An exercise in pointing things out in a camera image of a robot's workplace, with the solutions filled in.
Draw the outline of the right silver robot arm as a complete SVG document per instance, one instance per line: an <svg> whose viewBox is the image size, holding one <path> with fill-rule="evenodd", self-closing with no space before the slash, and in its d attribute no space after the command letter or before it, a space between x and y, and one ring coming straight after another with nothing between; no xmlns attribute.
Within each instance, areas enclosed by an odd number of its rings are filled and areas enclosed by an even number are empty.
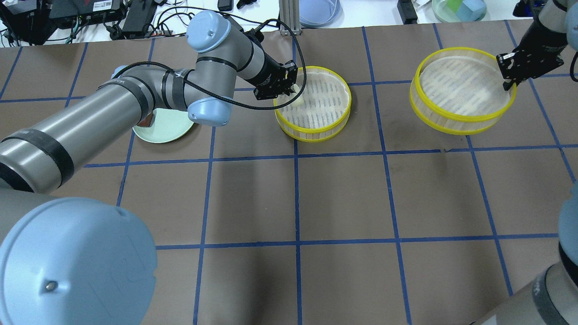
<svg viewBox="0 0 578 325"><path fill-rule="evenodd" d="M508 91L537 79L564 62L566 46L577 49L577 2L548 0L534 16L520 43L497 55ZM477 325L575 325L577 323L577 186L558 216L559 261L475 321Z"/></svg>

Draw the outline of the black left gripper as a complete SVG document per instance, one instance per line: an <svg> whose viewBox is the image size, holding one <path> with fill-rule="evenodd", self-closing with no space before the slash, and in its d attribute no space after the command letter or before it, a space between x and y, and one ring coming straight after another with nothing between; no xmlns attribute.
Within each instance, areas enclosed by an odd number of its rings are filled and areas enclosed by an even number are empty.
<svg viewBox="0 0 578 325"><path fill-rule="evenodd" d="M281 64L262 50L254 51L246 66L246 81L255 87L254 96L258 101L289 95L297 83L297 74L295 61Z"/></svg>

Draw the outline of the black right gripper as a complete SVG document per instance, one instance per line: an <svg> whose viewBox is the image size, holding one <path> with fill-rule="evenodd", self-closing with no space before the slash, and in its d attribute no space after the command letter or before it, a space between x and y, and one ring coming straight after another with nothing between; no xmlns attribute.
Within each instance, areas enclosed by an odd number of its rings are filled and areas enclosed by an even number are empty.
<svg viewBox="0 0 578 325"><path fill-rule="evenodd" d="M553 31L539 20L533 21L512 52L496 56L504 91L562 66L561 53L567 45L566 33Z"/></svg>

